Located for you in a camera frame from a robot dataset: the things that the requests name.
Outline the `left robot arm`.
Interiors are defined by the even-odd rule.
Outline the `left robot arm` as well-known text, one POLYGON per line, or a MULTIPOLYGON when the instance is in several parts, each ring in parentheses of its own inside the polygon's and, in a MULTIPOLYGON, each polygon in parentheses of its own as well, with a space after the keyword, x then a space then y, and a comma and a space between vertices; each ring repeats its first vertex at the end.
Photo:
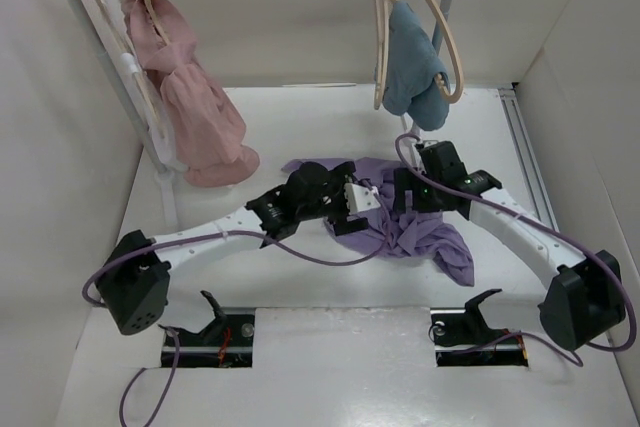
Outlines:
POLYGON ((351 161, 333 169, 304 162, 285 183, 222 218, 169 235, 127 233, 89 283, 119 333, 135 335, 161 321, 176 273, 280 246, 306 221, 324 219, 337 236, 364 230, 365 213, 380 206, 376 194, 356 178, 351 161))

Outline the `purple t shirt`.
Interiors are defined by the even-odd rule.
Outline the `purple t shirt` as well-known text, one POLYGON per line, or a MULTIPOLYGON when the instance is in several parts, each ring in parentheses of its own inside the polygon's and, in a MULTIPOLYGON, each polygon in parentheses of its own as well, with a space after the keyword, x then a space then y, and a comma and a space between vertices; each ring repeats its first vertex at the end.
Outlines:
MULTIPOLYGON (((290 174, 304 162, 317 162, 328 170, 351 161, 346 158, 316 158, 290 160, 281 171, 290 174)), ((368 229, 348 235, 336 236, 331 225, 324 225, 333 240, 340 245, 360 254, 370 254, 384 239, 385 231, 390 229, 390 240, 382 248, 379 256, 389 259, 430 258, 436 266, 451 280, 461 286, 475 285, 474 260, 470 249, 458 230, 444 222, 441 213, 394 213, 391 211, 394 200, 394 170, 404 167, 399 161, 374 157, 361 157, 353 160, 358 179, 368 180, 377 188, 383 205, 390 214, 390 221, 384 219, 381 209, 365 212, 368 229)))

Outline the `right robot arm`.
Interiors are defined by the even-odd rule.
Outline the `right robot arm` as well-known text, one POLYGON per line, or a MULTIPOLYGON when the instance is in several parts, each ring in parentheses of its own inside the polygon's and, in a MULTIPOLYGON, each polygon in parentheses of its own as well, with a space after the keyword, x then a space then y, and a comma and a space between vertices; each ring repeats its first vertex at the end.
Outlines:
POLYGON ((603 349, 624 352, 634 345, 637 317, 614 256, 594 253, 541 223, 492 174, 468 171, 452 142, 417 142, 415 150, 420 167, 404 161, 394 172, 395 211, 456 212, 499 240, 545 288, 540 324, 558 347, 597 348, 596 338, 623 322, 629 324, 626 341, 603 349))

